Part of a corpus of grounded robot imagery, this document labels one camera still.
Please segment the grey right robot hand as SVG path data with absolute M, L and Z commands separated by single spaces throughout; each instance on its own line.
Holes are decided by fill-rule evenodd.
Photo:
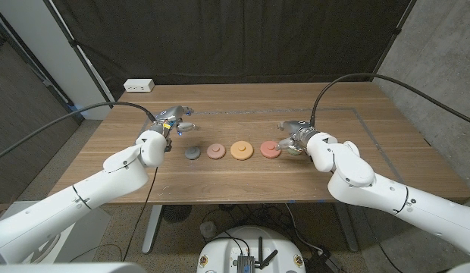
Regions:
M 306 150 L 309 139 L 318 131 L 306 121 L 283 121 L 277 126 L 281 131 L 286 130 L 289 137 L 281 140 L 276 150 L 287 150 L 292 155 L 300 155 Z

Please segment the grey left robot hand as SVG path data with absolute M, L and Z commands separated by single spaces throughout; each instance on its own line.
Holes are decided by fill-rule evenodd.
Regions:
M 190 116 L 193 109 L 187 106 L 174 106 L 168 108 L 155 116 L 155 122 L 150 127 L 164 137 L 167 137 L 172 130 L 176 130 L 179 135 L 192 130 L 198 130 L 199 126 L 183 121 L 183 115 Z

